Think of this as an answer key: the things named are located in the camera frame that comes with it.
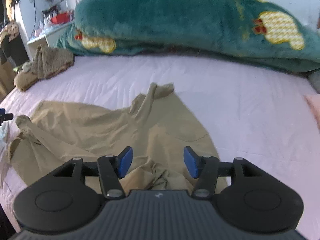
red box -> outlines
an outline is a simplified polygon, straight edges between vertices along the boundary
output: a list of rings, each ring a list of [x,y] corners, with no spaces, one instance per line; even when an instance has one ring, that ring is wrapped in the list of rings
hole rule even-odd
[[[54,24],[68,23],[70,22],[70,14],[69,13],[58,14],[56,17],[52,17],[51,21]]]

desk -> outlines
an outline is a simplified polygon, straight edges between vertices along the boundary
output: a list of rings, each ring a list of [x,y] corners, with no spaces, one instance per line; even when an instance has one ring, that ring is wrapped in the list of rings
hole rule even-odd
[[[31,55],[33,56],[36,53],[37,47],[40,45],[54,47],[56,42],[58,41],[58,38],[72,23],[73,22],[69,22],[59,25],[56,28],[52,29],[52,31],[49,31],[48,33],[42,34],[39,37],[28,41],[27,46],[30,49]]]

white logo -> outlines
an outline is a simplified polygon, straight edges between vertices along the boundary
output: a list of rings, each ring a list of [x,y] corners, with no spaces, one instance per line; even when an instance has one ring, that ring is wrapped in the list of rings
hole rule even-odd
[[[163,194],[162,193],[155,194],[155,197],[161,198],[161,197],[163,197]]]

gray ribbed surface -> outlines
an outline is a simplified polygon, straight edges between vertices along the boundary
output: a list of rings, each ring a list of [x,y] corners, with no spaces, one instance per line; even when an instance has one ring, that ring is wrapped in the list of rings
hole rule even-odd
[[[295,231],[275,236],[240,231],[224,222],[209,202],[191,199],[185,191],[133,191],[126,199],[109,202],[94,221],[75,232],[60,236],[22,232],[16,239],[304,240]]]

white bed sheet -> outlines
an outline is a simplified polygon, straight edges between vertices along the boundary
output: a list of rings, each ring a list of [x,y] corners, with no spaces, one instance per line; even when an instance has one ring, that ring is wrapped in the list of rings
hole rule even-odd
[[[77,57],[65,73],[25,93],[15,89],[0,107],[15,116],[30,115],[41,100],[117,109],[146,93],[151,82],[174,83],[222,161],[242,156],[295,189],[304,201],[297,229],[309,240],[319,239],[320,134],[303,98],[315,91],[304,78],[200,57]],[[10,129],[12,139],[18,133],[14,122]],[[4,161],[0,164],[6,174],[0,203],[17,229],[12,204],[25,184]]]

